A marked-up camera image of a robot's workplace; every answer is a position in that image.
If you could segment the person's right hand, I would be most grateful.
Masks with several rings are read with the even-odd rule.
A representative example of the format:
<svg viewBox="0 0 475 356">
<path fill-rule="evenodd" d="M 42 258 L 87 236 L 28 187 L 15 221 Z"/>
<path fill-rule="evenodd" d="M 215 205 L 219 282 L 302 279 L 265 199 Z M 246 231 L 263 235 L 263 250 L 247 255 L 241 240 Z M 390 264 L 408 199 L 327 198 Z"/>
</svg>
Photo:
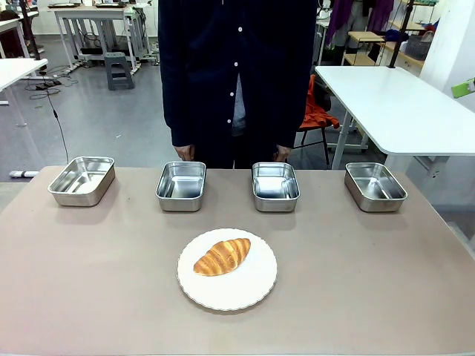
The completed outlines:
<svg viewBox="0 0 475 356">
<path fill-rule="evenodd" d="M 193 162 L 194 161 L 194 152 L 195 146 L 194 145 L 186 145 L 186 146 L 174 146 L 175 151 L 179 158 L 181 158 L 184 162 Z"/>
</svg>

